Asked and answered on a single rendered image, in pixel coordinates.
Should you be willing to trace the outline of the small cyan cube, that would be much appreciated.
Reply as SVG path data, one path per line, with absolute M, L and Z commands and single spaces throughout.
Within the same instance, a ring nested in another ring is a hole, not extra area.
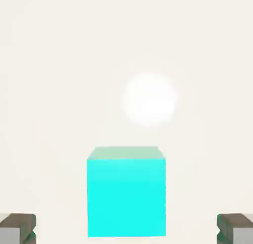
M 88 237 L 166 235 L 166 158 L 157 146 L 96 147 L 86 169 Z

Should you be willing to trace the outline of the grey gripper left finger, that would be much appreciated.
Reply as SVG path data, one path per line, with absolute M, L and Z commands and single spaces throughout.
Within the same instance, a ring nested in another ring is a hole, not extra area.
M 0 244 L 36 244 L 34 214 L 0 213 Z

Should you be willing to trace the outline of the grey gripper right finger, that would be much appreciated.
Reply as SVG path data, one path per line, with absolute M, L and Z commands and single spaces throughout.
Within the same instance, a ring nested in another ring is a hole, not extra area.
M 217 226 L 217 244 L 253 244 L 253 214 L 219 214 Z

